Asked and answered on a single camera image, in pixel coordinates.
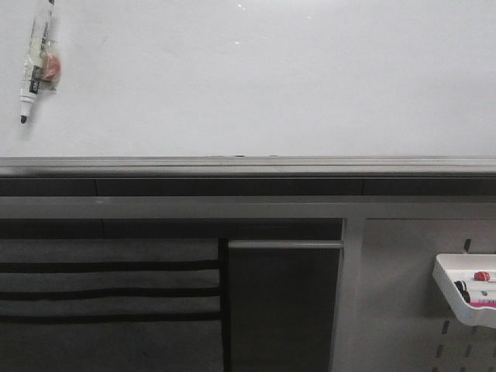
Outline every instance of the white surface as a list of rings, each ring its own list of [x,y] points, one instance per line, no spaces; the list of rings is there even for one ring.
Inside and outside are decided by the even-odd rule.
[[[456,289],[455,281],[466,281],[478,271],[494,271],[494,254],[440,254],[436,258],[433,277],[458,320],[467,326],[496,328],[496,308],[475,308],[468,305]]]
[[[0,157],[496,155],[493,1],[57,0],[21,126],[34,5],[0,7]]]

